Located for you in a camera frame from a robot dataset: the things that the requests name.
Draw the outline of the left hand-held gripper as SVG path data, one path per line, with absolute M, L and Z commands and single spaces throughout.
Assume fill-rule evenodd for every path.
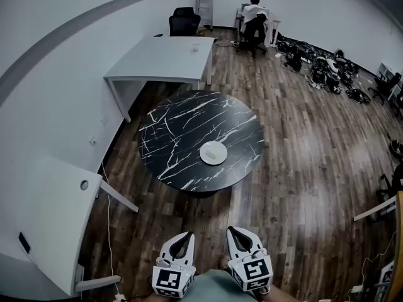
M 176 235 L 162 246 L 152 273 L 152 288 L 160 296 L 181 299 L 195 277 L 193 265 L 195 236 L 192 232 Z M 169 260 L 185 260 L 185 264 Z

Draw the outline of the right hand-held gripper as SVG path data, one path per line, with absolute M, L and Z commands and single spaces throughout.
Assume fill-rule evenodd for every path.
M 273 270 L 260 238 L 238 226 L 229 226 L 226 236 L 231 259 L 228 266 L 237 284 L 244 292 L 268 292 Z

